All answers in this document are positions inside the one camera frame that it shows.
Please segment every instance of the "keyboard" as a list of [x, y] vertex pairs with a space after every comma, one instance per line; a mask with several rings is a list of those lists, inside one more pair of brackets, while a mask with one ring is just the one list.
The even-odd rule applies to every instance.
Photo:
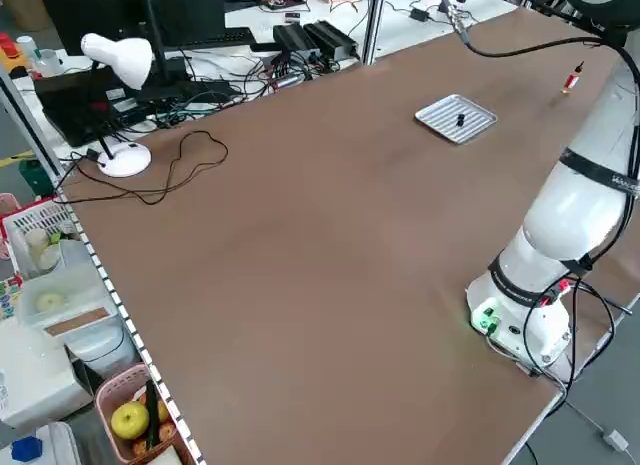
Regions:
[[238, 45], [251, 45], [256, 43], [256, 39], [249, 27], [227, 28], [221, 35], [207, 37], [204, 40], [183, 43], [180, 47], [168, 46], [167, 50], [195, 50], [198, 48], [222, 48], [235, 47]]

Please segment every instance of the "desk lamp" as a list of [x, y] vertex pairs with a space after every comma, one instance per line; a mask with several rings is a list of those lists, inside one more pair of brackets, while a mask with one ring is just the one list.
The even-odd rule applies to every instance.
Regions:
[[[143, 38], [126, 38], [114, 42], [95, 33], [82, 38], [82, 53], [93, 60], [91, 71], [98, 63], [110, 66], [122, 83], [134, 90], [140, 90], [149, 76], [153, 52], [151, 44]], [[131, 177], [142, 172], [151, 163], [151, 152], [147, 147], [135, 142], [118, 143], [107, 146], [100, 136], [103, 152], [98, 158], [102, 173], [110, 177]]]

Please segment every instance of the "table surface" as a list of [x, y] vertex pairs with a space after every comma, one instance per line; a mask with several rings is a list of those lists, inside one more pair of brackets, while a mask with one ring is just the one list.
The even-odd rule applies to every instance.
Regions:
[[[403, 48], [407, 48], [418, 43], [422, 43], [433, 38], [439, 37], [452, 32], [452, 27], [446, 23], [437, 23], [434, 21], [421, 23], [410, 19], [408, 13], [403, 11], [409, 8], [409, 4], [416, 0], [386, 0], [387, 5], [384, 9], [382, 23], [380, 25], [379, 38], [377, 42], [379, 56], [388, 55]], [[425, 7], [433, 7], [439, 3], [439, 0], [420, 0], [419, 3]], [[348, 33], [353, 27], [359, 23], [365, 16], [367, 11], [366, 1], [356, 1], [355, 8], [346, 2], [343, 4], [334, 4], [333, 10], [330, 4], [322, 0], [308, 0], [310, 11], [306, 11], [305, 6], [291, 9], [291, 11], [299, 11], [301, 15], [301, 23], [312, 23], [317, 20], [328, 20], [336, 27]], [[511, 12], [515, 6], [503, 0], [467, 0], [460, 8], [471, 12], [475, 20], [480, 22], [489, 20], [498, 15]], [[248, 26], [258, 42], [273, 41], [272, 30], [275, 25], [284, 24], [284, 13], [271, 13], [266, 11], [264, 7], [250, 7], [243, 10], [227, 13], [225, 16], [226, 25], [228, 27]], [[438, 13], [433, 8], [434, 19], [446, 22], [446, 17]], [[351, 36], [358, 43], [362, 43], [364, 32], [366, 29], [366, 20], [353, 31]], [[227, 47], [222, 49], [209, 49], [200, 51], [188, 51], [188, 56], [192, 57], [191, 63], [198, 77], [224, 78], [239, 84], [237, 76], [232, 74], [246, 74], [258, 59], [260, 54], [251, 52], [248, 46]], [[68, 73], [74, 73], [86, 70], [91, 66], [91, 61], [84, 56], [66, 55], [64, 50], [59, 50], [58, 55], [63, 60], [65, 70]], [[179, 52], [167, 53], [168, 57], [180, 56]], [[348, 67], [356, 63], [356, 60], [342, 62], [342, 67]], [[17, 88], [23, 90], [22, 96], [25, 103], [36, 118], [37, 123], [43, 130], [44, 137], [51, 145], [54, 152], [60, 158], [66, 158], [71, 152], [71, 148], [67, 145], [64, 138], [56, 131], [56, 129], [47, 121], [42, 112], [42, 104], [38, 97], [33, 93], [33, 82], [30, 78], [17, 79], [15, 81]], [[192, 109], [203, 108], [202, 105], [194, 104]], [[155, 129], [151, 122], [145, 122], [135, 126], [144, 133], [135, 134], [123, 132], [123, 135], [131, 140], [136, 140], [144, 136], [149, 131]], [[107, 137], [108, 143], [115, 143], [116, 140]], [[97, 143], [90, 144], [89, 147], [99, 150]], [[76, 149], [79, 153], [86, 153], [86, 146]]]
[[[518, 10], [471, 36], [509, 50], [576, 33]], [[582, 60], [579, 87], [562, 96]], [[151, 167], [119, 184], [159, 187], [189, 131], [230, 149], [159, 205], [74, 205], [205, 459], [508, 456], [555, 389], [485, 346], [464, 290], [520, 226], [614, 60], [582, 45], [488, 60], [439, 38], [145, 137]], [[452, 93], [499, 117], [463, 147], [413, 120]], [[188, 140], [176, 180], [222, 153], [203, 135]], [[65, 191], [113, 193], [85, 179]], [[604, 293], [640, 288], [637, 241], [625, 243], [594, 274]], [[581, 330], [583, 347], [604, 323]]]

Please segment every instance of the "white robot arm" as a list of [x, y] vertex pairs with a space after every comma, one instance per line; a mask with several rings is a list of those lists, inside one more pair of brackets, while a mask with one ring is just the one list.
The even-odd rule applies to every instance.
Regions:
[[[640, 26], [640, 0], [568, 1], [598, 25], [630, 31], [625, 49], [640, 63], [640, 32], [632, 31]], [[580, 263], [588, 267], [580, 260], [627, 219], [638, 195], [637, 182], [627, 180], [637, 178], [630, 165], [639, 142], [636, 90], [621, 60], [516, 236], [467, 290], [473, 327], [524, 363], [548, 366], [570, 343], [560, 298], [571, 285], [562, 278]], [[599, 182], [590, 178], [594, 170], [618, 175]]]

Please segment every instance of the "floor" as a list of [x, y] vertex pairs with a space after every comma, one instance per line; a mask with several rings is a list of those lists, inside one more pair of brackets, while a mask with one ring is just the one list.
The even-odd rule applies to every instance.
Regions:
[[[7, 12], [0, 7], [0, 31], [20, 35]], [[41, 48], [60, 48], [55, 30], [31, 34]], [[26, 145], [13, 132], [8, 117], [0, 111], [2, 157], [24, 151]], [[32, 194], [18, 173], [17, 166], [0, 168], [0, 192], [14, 193], [27, 203]], [[0, 278], [12, 270], [0, 262]], [[640, 317], [623, 321], [619, 334], [607, 353], [590, 369], [571, 392], [571, 401], [604, 428], [615, 428], [629, 441], [629, 450], [640, 463]], [[84, 465], [115, 463], [109, 443], [102, 433], [94, 410], [87, 410], [69, 420], [76, 435]], [[0, 442], [7, 435], [0, 430]], [[530, 440], [540, 465], [633, 465], [629, 457], [616, 454], [603, 444], [597, 430], [568, 407], [546, 420]], [[514, 465], [533, 465], [525, 449]]]

